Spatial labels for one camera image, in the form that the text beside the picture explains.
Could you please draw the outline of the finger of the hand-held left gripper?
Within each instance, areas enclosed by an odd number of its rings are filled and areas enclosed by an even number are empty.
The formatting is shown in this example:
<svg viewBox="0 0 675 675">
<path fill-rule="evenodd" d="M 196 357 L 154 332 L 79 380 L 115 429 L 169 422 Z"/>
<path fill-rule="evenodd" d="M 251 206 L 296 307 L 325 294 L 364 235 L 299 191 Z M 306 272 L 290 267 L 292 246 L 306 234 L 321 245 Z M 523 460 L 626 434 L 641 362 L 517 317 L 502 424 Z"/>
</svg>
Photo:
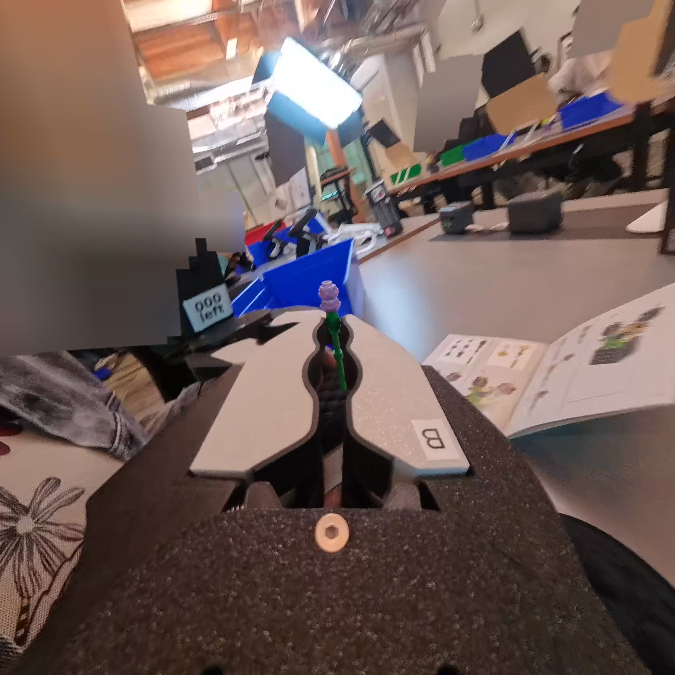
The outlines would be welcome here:
<svg viewBox="0 0 675 675">
<path fill-rule="evenodd" d="M 298 329 L 301 333 L 312 334 L 319 325 L 319 309 L 291 308 L 278 313 L 268 324 L 268 334 L 280 335 Z"/>
<path fill-rule="evenodd" d="M 264 343 L 251 337 L 224 345 L 212 352 L 210 357 L 231 365 L 244 365 L 259 357 L 264 347 Z"/>
</svg>

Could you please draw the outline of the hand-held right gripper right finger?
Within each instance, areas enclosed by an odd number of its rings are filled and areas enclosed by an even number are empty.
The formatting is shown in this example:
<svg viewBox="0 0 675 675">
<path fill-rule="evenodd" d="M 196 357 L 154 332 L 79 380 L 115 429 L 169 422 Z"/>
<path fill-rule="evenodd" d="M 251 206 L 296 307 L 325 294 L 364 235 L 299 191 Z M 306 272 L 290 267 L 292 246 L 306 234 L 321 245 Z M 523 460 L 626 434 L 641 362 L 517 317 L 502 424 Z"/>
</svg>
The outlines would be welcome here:
<svg viewBox="0 0 675 675">
<path fill-rule="evenodd" d="M 423 367 L 399 343 L 356 316 L 344 319 L 357 370 L 347 405 L 356 460 L 384 479 L 463 476 L 470 463 Z"/>
</svg>

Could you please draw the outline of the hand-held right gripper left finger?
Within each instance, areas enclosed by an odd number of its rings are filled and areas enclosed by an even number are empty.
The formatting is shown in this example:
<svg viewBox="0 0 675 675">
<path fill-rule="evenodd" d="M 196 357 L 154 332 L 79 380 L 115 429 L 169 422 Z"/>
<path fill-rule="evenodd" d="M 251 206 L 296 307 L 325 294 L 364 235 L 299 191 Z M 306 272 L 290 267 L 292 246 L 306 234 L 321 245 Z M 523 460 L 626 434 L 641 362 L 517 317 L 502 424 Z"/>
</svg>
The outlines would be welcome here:
<svg viewBox="0 0 675 675">
<path fill-rule="evenodd" d="M 317 331 L 298 329 L 265 342 L 259 357 L 241 367 L 190 472 L 248 479 L 308 441 L 318 425 L 318 399 L 309 368 L 321 347 Z"/>
</svg>

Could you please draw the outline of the purple toy brick flower stem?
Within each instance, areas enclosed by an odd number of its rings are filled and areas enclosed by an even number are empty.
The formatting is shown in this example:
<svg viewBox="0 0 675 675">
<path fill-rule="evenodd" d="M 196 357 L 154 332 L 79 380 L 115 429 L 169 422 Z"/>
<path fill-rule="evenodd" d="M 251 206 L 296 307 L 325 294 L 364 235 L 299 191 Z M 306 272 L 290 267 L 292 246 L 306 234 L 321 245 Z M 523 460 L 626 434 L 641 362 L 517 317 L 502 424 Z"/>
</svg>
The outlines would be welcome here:
<svg viewBox="0 0 675 675">
<path fill-rule="evenodd" d="M 333 356 L 336 363 L 337 375 L 342 392 L 348 391 L 346 374 L 344 369 L 344 358 L 342 349 L 342 319 L 340 317 L 341 301 L 339 300 L 339 290 L 336 284 L 331 281 L 325 281 L 319 286 L 318 295 L 320 298 L 320 309 L 325 313 L 325 323 L 327 331 L 332 339 Z"/>
</svg>

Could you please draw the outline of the person's left forearm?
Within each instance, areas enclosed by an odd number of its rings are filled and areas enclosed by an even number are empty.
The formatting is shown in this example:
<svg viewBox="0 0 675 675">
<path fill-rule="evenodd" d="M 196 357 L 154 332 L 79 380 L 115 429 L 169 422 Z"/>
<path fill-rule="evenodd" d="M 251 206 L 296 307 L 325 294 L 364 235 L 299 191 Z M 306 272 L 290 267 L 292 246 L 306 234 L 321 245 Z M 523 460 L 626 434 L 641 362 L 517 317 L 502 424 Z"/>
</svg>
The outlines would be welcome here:
<svg viewBox="0 0 675 675">
<path fill-rule="evenodd" d="M 69 352 L 1 358 L 1 423 L 133 458 L 149 436 L 117 396 Z"/>
</svg>

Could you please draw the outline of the red plastic bin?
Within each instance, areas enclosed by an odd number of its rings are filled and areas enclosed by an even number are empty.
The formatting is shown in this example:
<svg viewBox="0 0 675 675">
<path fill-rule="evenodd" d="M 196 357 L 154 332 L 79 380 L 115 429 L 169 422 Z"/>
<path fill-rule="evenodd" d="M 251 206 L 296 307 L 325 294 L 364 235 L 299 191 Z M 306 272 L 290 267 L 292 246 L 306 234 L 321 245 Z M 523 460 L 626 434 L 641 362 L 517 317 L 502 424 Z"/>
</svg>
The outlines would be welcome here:
<svg viewBox="0 0 675 675">
<path fill-rule="evenodd" d="M 244 243 L 248 249 L 260 243 L 270 244 L 272 242 L 279 241 L 287 244 L 290 242 L 290 240 L 285 231 L 286 228 L 284 220 L 278 219 L 266 225 L 259 225 L 247 231 L 244 237 Z"/>
</svg>

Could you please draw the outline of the open instruction booklet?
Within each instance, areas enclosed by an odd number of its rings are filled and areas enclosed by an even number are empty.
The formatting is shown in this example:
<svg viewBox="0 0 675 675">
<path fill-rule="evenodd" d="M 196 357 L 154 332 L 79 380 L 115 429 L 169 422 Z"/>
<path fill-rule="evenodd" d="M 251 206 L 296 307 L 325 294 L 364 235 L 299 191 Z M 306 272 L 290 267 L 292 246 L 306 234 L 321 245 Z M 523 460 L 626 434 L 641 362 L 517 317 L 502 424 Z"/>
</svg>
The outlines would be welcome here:
<svg viewBox="0 0 675 675">
<path fill-rule="evenodd" d="M 674 284 L 551 344 L 450 334 L 423 361 L 509 437 L 674 405 Z"/>
</svg>

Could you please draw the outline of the small dark device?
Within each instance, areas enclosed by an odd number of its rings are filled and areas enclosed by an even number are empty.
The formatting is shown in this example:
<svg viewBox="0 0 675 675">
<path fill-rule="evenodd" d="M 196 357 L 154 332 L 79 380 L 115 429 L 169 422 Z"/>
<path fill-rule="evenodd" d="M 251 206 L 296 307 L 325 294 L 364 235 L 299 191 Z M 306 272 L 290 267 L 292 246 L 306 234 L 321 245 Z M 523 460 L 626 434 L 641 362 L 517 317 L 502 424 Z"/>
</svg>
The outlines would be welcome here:
<svg viewBox="0 0 675 675">
<path fill-rule="evenodd" d="M 462 235 L 475 224 L 472 201 L 453 202 L 438 211 L 442 231 L 449 236 Z"/>
</svg>

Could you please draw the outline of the grey fabric box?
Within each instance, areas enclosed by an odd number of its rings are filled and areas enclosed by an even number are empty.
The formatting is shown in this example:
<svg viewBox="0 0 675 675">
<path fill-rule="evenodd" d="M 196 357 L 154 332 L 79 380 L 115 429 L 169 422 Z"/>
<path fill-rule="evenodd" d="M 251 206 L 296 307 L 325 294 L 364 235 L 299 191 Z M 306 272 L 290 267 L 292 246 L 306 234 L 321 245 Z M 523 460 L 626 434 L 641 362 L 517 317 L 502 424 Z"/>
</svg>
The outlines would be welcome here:
<svg viewBox="0 0 675 675">
<path fill-rule="evenodd" d="M 563 194 L 544 190 L 521 194 L 507 204 L 508 231 L 514 235 L 539 235 L 562 224 Z"/>
</svg>

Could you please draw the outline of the small blue tray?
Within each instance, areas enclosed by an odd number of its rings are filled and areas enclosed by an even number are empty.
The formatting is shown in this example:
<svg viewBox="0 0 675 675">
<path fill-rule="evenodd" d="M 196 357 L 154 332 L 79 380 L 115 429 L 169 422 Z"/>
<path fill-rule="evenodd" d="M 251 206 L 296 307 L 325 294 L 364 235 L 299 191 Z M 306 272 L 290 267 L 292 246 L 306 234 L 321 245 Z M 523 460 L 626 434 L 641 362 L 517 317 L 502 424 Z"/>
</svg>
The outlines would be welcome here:
<svg viewBox="0 0 675 675">
<path fill-rule="evenodd" d="M 504 136 L 503 134 L 490 134 L 483 138 L 473 140 L 462 148 L 462 155 L 466 162 L 473 162 L 487 156 L 492 156 L 513 144 L 514 135 Z"/>
</svg>

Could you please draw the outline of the long wooden table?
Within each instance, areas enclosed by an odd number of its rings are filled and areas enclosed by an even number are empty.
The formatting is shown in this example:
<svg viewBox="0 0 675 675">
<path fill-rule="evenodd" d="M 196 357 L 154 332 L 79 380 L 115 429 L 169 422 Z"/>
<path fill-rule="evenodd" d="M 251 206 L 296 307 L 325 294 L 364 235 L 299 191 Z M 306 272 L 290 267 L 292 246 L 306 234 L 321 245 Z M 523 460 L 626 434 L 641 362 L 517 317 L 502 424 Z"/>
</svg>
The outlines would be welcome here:
<svg viewBox="0 0 675 675">
<path fill-rule="evenodd" d="M 494 207 L 494 182 L 521 173 L 534 172 L 550 164 L 574 166 L 574 158 L 590 159 L 603 154 L 631 151 L 632 165 L 628 176 L 620 181 L 621 189 L 638 192 L 655 176 L 648 173 L 650 139 L 674 128 L 674 93 L 651 102 L 623 105 L 611 114 L 588 123 L 563 129 L 537 129 L 518 142 L 505 141 L 503 147 L 474 161 L 452 164 L 430 175 L 421 175 L 394 186 L 390 193 L 397 201 L 426 199 L 441 192 L 441 187 L 456 178 L 460 188 L 481 189 L 482 206 Z"/>
</svg>

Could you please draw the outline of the person's leg in black pants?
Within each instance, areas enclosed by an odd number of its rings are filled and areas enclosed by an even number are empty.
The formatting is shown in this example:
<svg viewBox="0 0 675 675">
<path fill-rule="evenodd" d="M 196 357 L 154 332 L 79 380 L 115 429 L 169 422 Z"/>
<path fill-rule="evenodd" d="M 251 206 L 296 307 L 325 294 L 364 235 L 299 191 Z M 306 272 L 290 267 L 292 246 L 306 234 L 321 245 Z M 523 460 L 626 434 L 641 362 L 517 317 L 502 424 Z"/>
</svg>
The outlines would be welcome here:
<svg viewBox="0 0 675 675">
<path fill-rule="evenodd" d="M 674 673 L 674 587 L 635 552 L 567 514 L 561 523 L 595 593 L 652 674 Z"/>
</svg>

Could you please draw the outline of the open cardboard box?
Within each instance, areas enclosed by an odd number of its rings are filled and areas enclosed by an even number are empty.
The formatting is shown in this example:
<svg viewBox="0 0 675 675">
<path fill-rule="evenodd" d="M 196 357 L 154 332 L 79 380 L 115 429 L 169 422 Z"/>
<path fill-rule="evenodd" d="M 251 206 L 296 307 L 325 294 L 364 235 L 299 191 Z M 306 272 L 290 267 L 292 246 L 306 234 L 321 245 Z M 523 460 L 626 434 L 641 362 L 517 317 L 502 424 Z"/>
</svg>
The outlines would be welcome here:
<svg viewBox="0 0 675 675">
<path fill-rule="evenodd" d="M 543 73 L 490 98 L 486 104 L 486 113 L 494 131 L 503 136 L 535 122 L 548 120 L 557 110 L 557 98 L 548 87 Z"/>
</svg>

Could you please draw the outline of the wide blue tray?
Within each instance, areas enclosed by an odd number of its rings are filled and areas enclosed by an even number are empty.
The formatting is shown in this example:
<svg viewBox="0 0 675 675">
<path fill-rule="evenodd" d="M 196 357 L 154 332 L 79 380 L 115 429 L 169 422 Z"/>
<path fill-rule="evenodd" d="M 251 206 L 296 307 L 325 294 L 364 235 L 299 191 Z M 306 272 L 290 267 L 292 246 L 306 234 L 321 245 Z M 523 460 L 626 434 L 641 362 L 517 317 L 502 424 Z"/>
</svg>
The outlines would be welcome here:
<svg viewBox="0 0 675 675">
<path fill-rule="evenodd" d="M 564 131 L 584 126 L 619 110 L 622 104 L 607 92 L 590 97 L 580 97 L 558 111 L 561 129 Z"/>
</svg>

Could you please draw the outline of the large cardboard box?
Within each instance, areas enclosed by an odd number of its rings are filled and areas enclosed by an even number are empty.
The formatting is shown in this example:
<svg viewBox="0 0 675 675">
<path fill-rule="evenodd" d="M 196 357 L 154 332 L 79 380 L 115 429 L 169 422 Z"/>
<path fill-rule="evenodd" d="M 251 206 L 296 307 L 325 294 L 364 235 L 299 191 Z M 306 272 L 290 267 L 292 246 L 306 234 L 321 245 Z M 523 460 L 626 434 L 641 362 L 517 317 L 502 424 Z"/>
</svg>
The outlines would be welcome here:
<svg viewBox="0 0 675 675">
<path fill-rule="evenodd" d="M 654 1 L 650 13 L 623 25 L 613 51 L 609 93 L 623 105 L 652 101 L 668 85 L 655 75 L 673 1 Z"/>
</svg>

